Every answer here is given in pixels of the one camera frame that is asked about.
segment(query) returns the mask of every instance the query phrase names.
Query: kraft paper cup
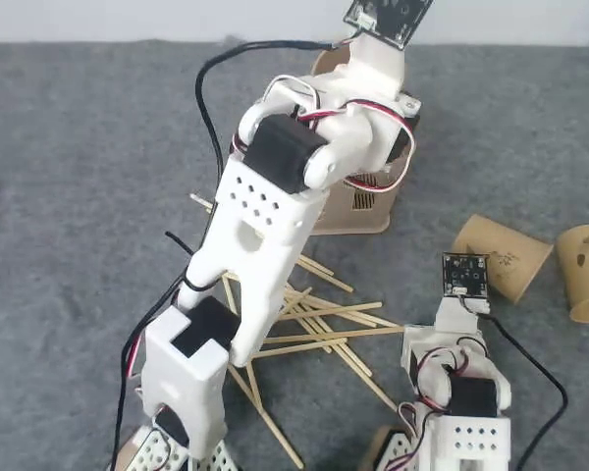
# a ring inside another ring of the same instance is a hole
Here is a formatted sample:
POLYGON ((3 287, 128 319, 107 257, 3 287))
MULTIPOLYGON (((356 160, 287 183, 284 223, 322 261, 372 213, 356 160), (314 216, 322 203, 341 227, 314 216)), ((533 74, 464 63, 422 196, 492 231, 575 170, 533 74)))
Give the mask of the kraft paper cup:
POLYGON ((576 322, 589 323, 589 225, 561 234, 557 251, 571 307, 569 315, 576 322))
POLYGON ((312 74, 318 76, 327 74, 336 69, 340 64, 349 62, 349 46, 345 45, 333 51, 323 51, 319 54, 316 62, 312 66, 312 74))
POLYGON ((489 285, 517 303, 553 247, 474 214, 456 237, 453 251, 489 255, 489 285))

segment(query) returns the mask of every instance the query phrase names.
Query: white wall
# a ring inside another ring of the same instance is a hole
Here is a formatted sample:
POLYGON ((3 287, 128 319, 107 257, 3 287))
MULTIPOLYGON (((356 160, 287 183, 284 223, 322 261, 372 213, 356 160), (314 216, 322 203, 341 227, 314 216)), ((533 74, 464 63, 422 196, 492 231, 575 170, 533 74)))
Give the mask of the white wall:
MULTIPOLYGON (((0 41, 340 36, 350 0, 0 0, 0 41)), ((414 43, 589 44, 589 0, 435 0, 414 43)))

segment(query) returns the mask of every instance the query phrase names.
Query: wooden stick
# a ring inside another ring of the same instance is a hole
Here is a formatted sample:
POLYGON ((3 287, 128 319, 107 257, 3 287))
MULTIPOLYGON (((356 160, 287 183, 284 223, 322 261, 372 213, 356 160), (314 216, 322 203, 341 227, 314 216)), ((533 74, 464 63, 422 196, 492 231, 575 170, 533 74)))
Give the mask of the wooden stick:
POLYGON ((311 258, 306 257, 303 254, 300 254, 298 256, 298 259, 299 259, 300 262, 307 263, 308 265, 310 265, 310 266, 312 266, 312 267, 320 270, 321 272, 329 275, 330 277, 333 277, 334 276, 334 272, 333 271, 331 271, 327 267, 324 267, 323 265, 321 265, 320 263, 318 263, 316 260, 312 260, 311 258))
MULTIPOLYGON (((315 319, 309 319, 308 322, 310 323, 310 325, 313 328, 316 329, 316 332, 318 332, 319 334, 324 333, 324 332, 332 332, 332 329, 330 328, 330 326, 325 324, 323 319, 321 319, 320 317, 315 318, 315 319)), ((366 364, 346 344, 337 345, 336 347, 334 347, 334 351, 336 351, 337 353, 339 352, 339 350, 341 350, 343 353, 345 353, 349 357, 349 359, 353 363, 355 363, 355 365, 360 369, 360 371, 362 373, 364 373, 369 378, 371 376, 373 376, 373 372, 370 370, 370 368, 368 366, 366 366, 366 364)))
MULTIPOLYGON (((321 332, 334 332, 332 328, 327 324, 327 322, 325 322, 320 317, 315 318, 314 322, 316 322, 316 324, 320 327, 321 332)), ((373 376, 373 372, 371 371, 371 369, 368 366, 366 366, 366 363, 364 363, 351 348, 349 348, 345 344, 342 344, 339 345, 339 349, 346 353, 348 357, 351 358, 351 360, 353 360, 353 362, 360 368, 360 370, 362 370, 362 372, 366 376, 368 376, 369 378, 373 376)))
POLYGON ((300 262, 299 266, 305 270, 307 270, 310 273, 313 273, 314 275, 316 275, 318 278, 321 278, 323 280, 325 280, 328 283, 331 283, 332 285, 334 285, 337 288, 343 289, 346 292, 353 292, 353 288, 350 287, 348 284, 341 282, 340 280, 337 280, 334 277, 331 277, 330 275, 328 275, 325 272, 322 272, 321 270, 319 270, 318 268, 313 267, 312 265, 308 265, 304 262, 300 262))
POLYGON ((266 425, 271 430, 271 432, 273 433, 275 438, 282 445, 282 447, 284 448, 284 450, 286 451, 288 456, 293 461, 294 465, 298 469, 303 469, 303 461, 298 456, 298 454, 296 454, 295 449, 288 442, 288 439, 284 436, 282 431, 279 430, 279 427, 277 427, 277 424, 275 424, 275 422, 273 421, 271 416, 268 415, 268 413, 264 409, 260 409, 257 406, 257 404, 255 403, 255 400, 253 399, 253 394, 252 394, 251 390, 248 388, 248 386, 246 385, 246 383, 242 379, 242 376, 240 376, 240 373, 238 373, 238 371, 236 371, 236 368, 234 368, 232 365, 228 365, 227 369, 231 373, 232 377, 234 377, 234 380, 236 380, 236 383, 238 383, 238 386, 240 386, 240 389, 242 390, 242 392, 246 395, 248 400, 251 401, 251 404, 253 404, 253 406, 257 410, 257 413, 259 414, 259 416, 262 418, 262 420, 264 420, 264 422, 266 422, 266 425))
POLYGON ((283 348, 273 348, 271 350, 261 350, 255 354, 255 358, 266 358, 268 356, 285 355, 287 353, 295 353, 298 351, 313 350, 315 348, 324 348, 328 345, 345 344, 347 339, 321 340, 314 343, 303 343, 301 345, 285 346, 283 348))
POLYGON ((223 288, 225 289, 225 296, 227 296, 229 309, 238 316, 240 314, 238 313, 238 308, 236 307, 236 299, 234 298, 234 292, 232 291, 232 286, 229 283, 229 279, 225 276, 221 277, 221 279, 223 281, 223 288))
POLYGON ((358 310, 358 309, 376 309, 378 307, 382 307, 381 302, 369 302, 367 304, 354 304, 353 306, 330 307, 328 309, 320 309, 318 311, 299 312, 296 314, 286 314, 286 315, 282 316, 280 318, 280 320, 281 321, 288 321, 291 319, 305 319, 306 317, 329 316, 330 314, 340 314, 341 312, 350 312, 350 311, 358 310))
MULTIPOLYGON (((307 322, 309 322, 311 325, 314 325, 314 322, 321 321, 323 322, 322 319, 308 319, 307 322)), ((317 324, 318 328, 322 328, 322 324, 317 324)), ((360 379, 364 382, 364 384, 366 386, 368 386, 374 393, 377 394, 377 396, 382 399, 382 401, 388 405, 389 407, 391 407, 391 409, 393 409, 394 411, 397 411, 397 406, 395 405, 395 403, 387 396, 387 394, 379 387, 377 386, 373 380, 371 380, 371 378, 366 374, 366 372, 357 364, 357 362, 351 358, 348 353, 345 352, 344 349, 340 348, 346 345, 337 345, 334 348, 334 351, 336 351, 339 356, 341 358, 343 358, 343 360, 346 362, 347 365, 349 365, 349 367, 355 372, 355 374, 357 376, 360 377, 360 379)))
MULTIPOLYGON (((313 336, 314 334, 316 334, 316 331, 314 331, 314 329, 312 329, 312 327, 308 324, 308 322, 307 322, 306 319, 296 319, 296 321, 310 335, 313 336)), ((323 349, 325 350, 325 353, 331 353, 332 352, 332 348, 330 348, 329 346, 324 346, 323 349)))
POLYGON ((212 203, 210 203, 209 201, 207 201, 206 199, 201 198, 196 193, 190 193, 189 197, 192 200, 196 201, 198 204, 200 204, 203 208, 205 208, 205 211, 207 211, 208 214, 212 212, 214 205, 212 203))
POLYGON ((364 319, 360 319, 357 316, 354 316, 353 314, 349 314, 348 312, 339 312, 338 314, 336 314, 337 317, 342 317, 343 319, 347 319, 348 321, 352 321, 355 322, 356 324, 359 324, 360 326, 366 326, 366 327, 377 327, 377 324, 371 321, 365 321, 364 319))
MULTIPOLYGON (((298 291, 296 291, 296 289, 294 289, 293 291, 287 290, 286 296, 295 295, 295 292, 298 292, 298 291)), ((305 302, 303 304, 307 304, 310 307, 314 307, 316 309, 326 309, 326 308, 330 308, 330 307, 341 307, 340 304, 337 304, 335 302, 331 302, 331 301, 328 301, 326 299, 322 299, 322 298, 316 297, 316 296, 308 296, 305 299, 305 302)), ((353 312, 349 312, 349 314, 351 314, 355 317, 364 319, 366 321, 374 322, 376 324, 379 324, 380 326, 397 327, 399 325, 399 324, 396 324, 395 322, 388 321, 388 320, 383 319, 381 317, 372 316, 371 314, 365 314, 363 312, 353 311, 353 312)))
POLYGON ((329 332, 327 334, 314 334, 308 336, 283 336, 283 337, 267 337, 264 343, 289 343, 294 341, 310 341, 310 340, 332 340, 351 338, 351 337, 366 337, 366 336, 384 336, 388 334, 399 334, 403 332, 403 327, 381 327, 379 329, 364 329, 361 331, 339 331, 329 332))
POLYGON ((387 394, 382 390, 382 388, 377 386, 373 382, 373 380, 371 380, 368 376, 366 376, 362 372, 362 370, 360 370, 357 367, 357 365, 351 361, 351 359, 348 357, 348 355, 346 353, 344 353, 342 350, 338 351, 337 353, 341 356, 341 358, 344 359, 346 364, 351 367, 351 369, 355 372, 355 374, 360 377, 360 379, 364 382, 364 384, 370 388, 370 390, 372 390, 380 399, 382 399, 382 401, 386 405, 388 405, 391 408, 391 410, 393 410, 394 412, 397 412, 397 405, 393 402, 392 399, 390 399, 387 396, 387 394))
POLYGON ((308 288, 308 289, 300 292, 293 299, 291 299, 288 302, 288 304, 286 304, 282 308, 282 310, 280 311, 278 319, 285 320, 285 319, 282 319, 282 317, 287 316, 289 314, 289 312, 291 312, 296 305, 298 305, 300 302, 302 302, 303 299, 310 294, 311 291, 312 291, 312 288, 308 288))
POLYGON ((257 406, 264 410, 264 404, 262 404, 262 396, 259 395, 259 387, 257 386, 257 380, 255 380, 255 372, 253 371, 253 366, 249 361, 246 364, 246 374, 248 375, 248 382, 251 384, 251 392, 253 393, 253 397, 255 398, 255 403, 257 406))

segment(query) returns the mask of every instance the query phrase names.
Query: black wire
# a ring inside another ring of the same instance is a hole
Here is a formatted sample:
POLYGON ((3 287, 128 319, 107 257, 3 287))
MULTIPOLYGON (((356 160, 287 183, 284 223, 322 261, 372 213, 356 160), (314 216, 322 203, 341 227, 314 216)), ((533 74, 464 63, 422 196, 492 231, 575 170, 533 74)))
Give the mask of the black wire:
POLYGON ((482 349, 484 350, 484 356, 486 356, 487 358, 489 358, 489 350, 487 349, 487 345, 485 345, 484 343, 482 343, 480 340, 474 338, 474 337, 470 337, 470 336, 462 336, 462 337, 458 337, 455 341, 455 344, 460 346, 460 342, 462 340, 472 340, 475 343, 477 343, 478 345, 480 345, 482 347, 482 349))
POLYGON ((166 231, 164 235, 166 237, 169 237, 176 245, 185 250, 187 255, 189 255, 190 257, 194 255, 194 251, 191 248, 189 248, 189 246, 187 246, 187 244, 183 242, 178 235, 173 234, 170 231, 166 231))
POLYGON ((398 468, 397 466, 398 466, 398 463, 400 462, 400 460, 402 460, 402 459, 406 459, 406 458, 409 457, 409 460, 406 463, 400 465, 401 467, 404 467, 406 464, 408 464, 412 460, 412 458, 416 455, 416 453, 421 448, 421 445, 423 444, 423 437, 425 436, 425 424, 427 423, 427 421, 428 421, 428 419, 430 418, 431 415, 437 414, 437 413, 439 413, 439 412, 436 411, 436 410, 431 410, 430 412, 428 412, 427 414, 425 414, 425 417, 423 417, 423 422, 421 422, 421 434, 419 435, 419 440, 416 443, 416 446, 414 447, 414 450, 411 451, 410 453, 406 453, 403 456, 399 456, 399 457, 394 458, 391 461, 389 461, 389 464, 387 464, 384 467, 384 470, 385 471, 397 471, 397 470, 399 470, 400 468, 398 468))
POLYGON ((116 412, 116 426, 114 431, 114 449, 111 455, 111 467, 110 470, 114 471, 116 469, 116 464, 118 461, 118 451, 120 448, 120 429, 122 428, 122 419, 124 415, 125 409, 125 399, 127 397, 127 370, 129 368, 129 352, 131 350, 132 345, 135 342, 135 339, 139 337, 141 331, 148 325, 151 321, 151 318, 157 313, 159 309, 164 305, 166 300, 175 292, 179 283, 183 280, 184 275, 186 274, 186 270, 183 270, 175 280, 170 284, 168 289, 161 295, 159 299, 148 309, 148 312, 144 314, 144 316, 139 320, 137 325, 132 330, 127 342, 122 348, 122 353, 120 356, 120 372, 121 372, 121 379, 120 379, 120 396, 118 397, 118 411, 116 412))
POLYGON ((316 41, 296 41, 296 40, 275 40, 275 41, 254 41, 239 44, 236 47, 229 49, 211 59, 209 59, 203 67, 198 71, 196 76, 196 82, 194 83, 194 94, 196 95, 196 104, 200 111, 200 116, 209 132, 209 138, 212 141, 212 147, 216 154, 216 166, 218 171, 218 181, 223 175, 225 163, 223 160, 223 150, 221 149, 218 141, 218 134, 214 128, 207 106, 205 105, 205 99, 203 98, 203 83, 205 82, 205 76, 215 66, 222 64, 229 59, 232 59, 244 52, 257 51, 261 49, 298 49, 303 51, 318 51, 318 50, 332 50, 335 49, 334 44, 328 42, 316 42, 316 41))
POLYGON ((564 414, 565 410, 567 409, 567 406, 569 405, 569 397, 567 396, 567 391, 565 390, 564 386, 559 382, 559 380, 557 380, 552 375, 552 373, 550 373, 541 363, 539 363, 539 361, 536 360, 528 352, 528 350, 526 350, 511 334, 509 334, 509 332, 504 328, 502 323, 496 317, 494 317, 490 314, 481 314, 481 313, 476 313, 476 315, 480 319, 483 319, 485 321, 489 321, 489 322, 493 323, 493 325, 496 327, 496 329, 498 329, 498 331, 500 331, 500 334, 502 334, 502 336, 506 340, 508 340, 517 350, 519 350, 519 352, 523 356, 525 356, 526 359, 528 359, 528 361, 530 361, 530 363, 532 363, 548 380, 550 380, 550 382, 557 388, 557 390, 559 390, 559 393, 561 393, 561 397, 562 397, 561 407, 552 417, 550 417, 550 419, 541 427, 541 429, 539 429, 539 432, 537 432, 537 434, 534 436, 534 439, 532 439, 532 442, 530 442, 530 445, 528 445, 528 447, 526 448, 524 453, 521 455, 521 458, 519 458, 519 462, 517 463, 516 470, 521 471, 523 469, 524 465, 526 464, 526 462, 528 461, 528 459, 530 458, 530 456, 532 455, 532 453, 534 452, 535 448, 539 444, 539 442, 541 442, 543 437, 548 433, 548 431, 552 428, 552 426, 554 424, 556 424, 557 421, 564 414))

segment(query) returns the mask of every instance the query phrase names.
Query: circuit board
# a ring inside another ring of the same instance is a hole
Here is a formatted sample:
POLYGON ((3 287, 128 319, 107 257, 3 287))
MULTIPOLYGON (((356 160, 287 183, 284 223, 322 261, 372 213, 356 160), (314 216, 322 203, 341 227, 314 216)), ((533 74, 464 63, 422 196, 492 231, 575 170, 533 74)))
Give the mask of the circuit board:
POLYGON ((487 255, 444 253, 444 296, 487 299, 487 259, 487 255))
POLYGON ((434 0, 355 0, 344 21, 403 50, 434 0))

